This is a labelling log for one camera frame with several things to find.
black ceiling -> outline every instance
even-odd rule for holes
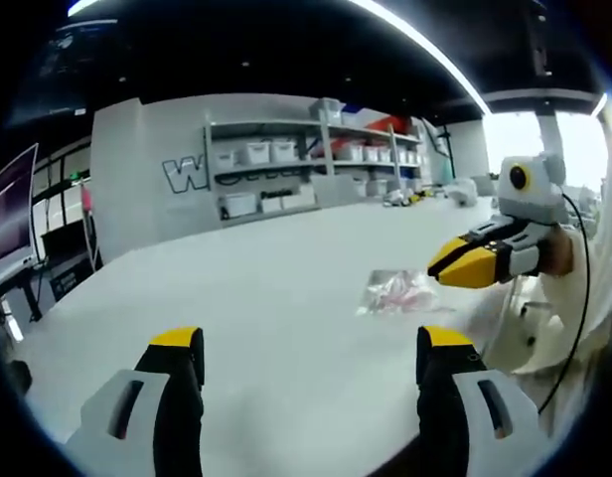
[[[532,0],[379,1],[481,93],[597,91],[569,29]],[[50,151],[86,135],[93,111],[135,96],[331,96],[390,113],[440,112],[438,122],[450,119],[440,104],[465,96],[427,53],[348,0],[101,0],[63,24],[112,19],[59,30],[39,44],[7,117],[6,142],[41,140]],[[86,115],[75,116],[78,108]],[[478,114],[466,109],[467,117]]]

computer screen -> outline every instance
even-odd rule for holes
[[[0,280],[33,257],[30,211],[37,151],[38,144],[29,147],[0,172]]]

letter w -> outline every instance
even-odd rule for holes
[[[190,184],[195,191],[209,187],[203,156],[198,157],[197,161],[193,156],[183,157],[180,162],[165,161],[163,171],[174,194],[187,192]]]

table surface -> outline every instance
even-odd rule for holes
[[[489,200],[360,204],[132,251],[77,287],[19,346],[28,402],[66,441],[83,402],[156,334],[205,331],[206,475],[360,476],[418,433],[416,330],[454,311],[357,316],[373,269],[420,269],[487,220]],[[432,283],[466,309],[480,291]]]

plastic bag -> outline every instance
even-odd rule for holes
[[[418,270],[374,270],[364,292],[358,315],[433,311],[439,300]]]

